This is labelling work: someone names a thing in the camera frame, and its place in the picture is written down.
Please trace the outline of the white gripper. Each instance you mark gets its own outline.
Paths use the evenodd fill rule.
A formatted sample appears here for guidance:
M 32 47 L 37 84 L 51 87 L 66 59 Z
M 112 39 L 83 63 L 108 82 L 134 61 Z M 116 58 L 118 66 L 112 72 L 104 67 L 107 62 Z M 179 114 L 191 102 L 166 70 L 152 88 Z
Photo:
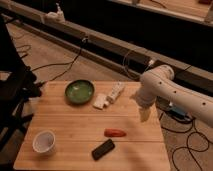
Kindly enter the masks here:
M 146 122 L 150 116 L 150 109 L 157 98 L 155 89 L 147 85 L 141 85 L 134 94 L 131 95 L 131 98 L 142 108 L 139 109 L 140 121 Z

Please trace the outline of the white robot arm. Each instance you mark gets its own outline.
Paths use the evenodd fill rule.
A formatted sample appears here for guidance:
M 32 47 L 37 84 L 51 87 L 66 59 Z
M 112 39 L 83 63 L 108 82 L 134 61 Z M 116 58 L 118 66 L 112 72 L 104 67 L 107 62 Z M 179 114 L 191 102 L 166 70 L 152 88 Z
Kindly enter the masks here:
M 213 127 L 213 97 L 180 86 L 173 79 L 174 70 L 169 65 L 144 72 L 140 76 L 141 86 L 134 95 L 136 103 L 146 109 L 161 97 Z

